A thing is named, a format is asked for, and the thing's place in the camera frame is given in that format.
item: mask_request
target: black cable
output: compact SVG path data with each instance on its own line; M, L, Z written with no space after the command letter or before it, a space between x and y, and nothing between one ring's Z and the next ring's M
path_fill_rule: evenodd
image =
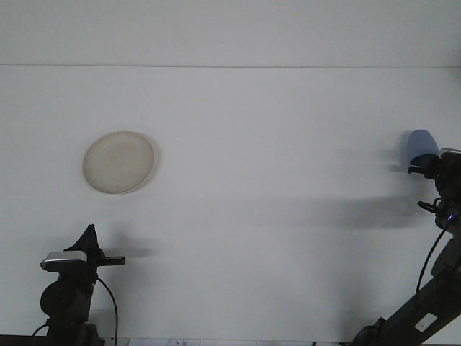
M106 288L107 292L109 292L109 294L110 294L110 298L112 298L112 302L114 303L114 308L115 308L115 341L114 341L114 346L117 346L117 340L118 340L118 309L117 309L117 303L115 303L114 295L110 291L109 287L107 287L106 283L103 280L101 280L101 278L99 276L96 278L96 280L98 280Z
M34 337L35 335L37 335L37 333L38 333L41 329L43 329L43 328L45 328L45 327L48 327L48 325L47 325L47 324L44 324L44 325L38 327L38 328L35 330L35 332L33 332L32 336Z
M426 271L426 267L429 263L429 260L432 256L432 254L434 253L434 250L435 248L437 247L437 245L439 244L440 242L440 239L442 239L442 237L444 236L445 232L447 232L448 228L450 227L450 225L453 223L453 221L455 221L455 219L458 217L458 215L456 216L453 216L451 218L448 219L448 223L447 225L442 229L442 232L440 232L439 236L437 237L437 239L435 240L434 242L434 245L432 245L432 248L431 250L429 251L429 253L427 254L427 257L426 257L426 260L424 261L424 264L423 264L423 267L421 269L421 272L419 273L419 278L418 278L418 285L416 285L416 292L415 292L415 304L418 303L418 297L419 297L419 291L420 291L420 288L421 288L421 282L423 280L423 276L424 276L424 272Z

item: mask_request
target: white label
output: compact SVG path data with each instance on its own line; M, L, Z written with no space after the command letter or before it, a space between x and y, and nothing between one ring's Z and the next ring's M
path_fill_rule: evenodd
M421 333L424 332L426 329L429 328L431 324L433 324L437 320L437 317L431 313L428 313L425 317L419 321L415 328L420 331Z

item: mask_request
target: blue object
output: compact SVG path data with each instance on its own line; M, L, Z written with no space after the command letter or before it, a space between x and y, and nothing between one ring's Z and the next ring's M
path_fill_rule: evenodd
M439 155L437 143L426 130L416 130L410 133L407 150L408 165L421 155Z

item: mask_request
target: white plate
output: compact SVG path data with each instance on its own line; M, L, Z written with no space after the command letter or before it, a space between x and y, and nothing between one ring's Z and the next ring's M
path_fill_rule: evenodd
M149 177L153 167L153 148L140 133L113 132L97 140L86 152L84 176L96 190L126 193L135 190Z

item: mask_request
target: white wall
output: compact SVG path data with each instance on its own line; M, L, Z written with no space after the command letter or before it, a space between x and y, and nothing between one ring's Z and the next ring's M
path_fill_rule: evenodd
M264 49L272 49L273 37L254 27L249 32L268 44L258 41L254 55L267 59L252 60L249 41L237 36L241 27L234 21L228 22L228 35L235 46L242 44L242 54L232 48L213 55L214 46L202 49L200 40L226 22L218 16L220 6L229 9L225 13L247 13L247 23L261 16L288 24L293 16L301 27L312 23L295 16L301 9L327 10L323 2L266 1L257 16L253 2L246 12L243 4L205 1L181 4L190 11L177 9L162 26L147 21L157 14L154 4L177 6L1 2L1 61L162 65L169 56L180 65L315 65L315 56L282 49L271 60ZM408 27L437 22L433 30L420 28L433 35L427 44L400 45L402 37L389 37L406 53L424 50L415 55L415 66L448 66L458 59L455 40L444 46L445 53L434 52L441 45L437 38L452 38L459 29L460 22L449 18L461 3L437 2L438 11L432 4L409 1L388 8L396 22L412 13ZM387 5L341 6L344 16L336 16L354 23L351 13L381 13ZM157 35L157 25L169 32L175 18L195 23L194 11L200 9L215 14L202 27L209 36L189 33L199 53L186 50L182 60L175 54L182 46L175 35L165 38L166 60L143 48L145 35L136 42L117 36L148 27ZM16 13L16 19L6 13ZM92 18L81 26L85 35L71 25L85 23L84 14ZM430 14L438 19L429 20ZM97 22L107 20L114 26L100 31ZM317 20L325 27L336 23ZM136 25L145 31L133 29ZM357 32L378 30L371 22L362 25ZM16 40L10 38L14 33ZM51 33L54 39L45 35ZM277 33L276 41L289 30ZM97 45L101 40L94 37L103 34L112 43ZM33 45L34 37L42 44ZM365 63L362 48L373 51L372 40L362 46L350 39L346 48L333 36L325 42L335 47L336 62L326 60L331 65L410 61L393 50L388 60L374 56ZM146 54L135 54L143 49ZM320 48L303 51L324 54ZM0 67L0 333L27 334L45 321L40 294L55 276L43 272L40 261L95 223L107 253L127 256L125 267L99 271L120 305L122 336L351 339L413 294L438 233L416 201L436 192L431 182L403 172L403 139L406 131L426 128L441 147L461 148L460 90L461 70L455 68ZM81 173L85 151L113 130L144 132L156 147L153 179L128 195L98 193ZM91 319L102 335L111 335L112 307L101 287ZM458 342L459 328L457 321L432 341Z
M0 1L0 63L459 66L457 0Z

